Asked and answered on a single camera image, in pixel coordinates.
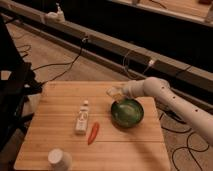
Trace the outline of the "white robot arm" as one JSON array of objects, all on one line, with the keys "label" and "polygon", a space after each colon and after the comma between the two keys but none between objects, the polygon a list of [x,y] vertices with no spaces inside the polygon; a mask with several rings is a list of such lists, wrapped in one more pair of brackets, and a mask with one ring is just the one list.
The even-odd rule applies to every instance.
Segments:
[{"label": "white robot arm", "polygon": [[176,95],[169,83],[160,78],[148,77],[144,80],[132,80],[112,88],[111,96],[120,101],[142,96],[155,98],[169,107],[189,126],[191,126],[209,145],[213,146],[213,115]]}]

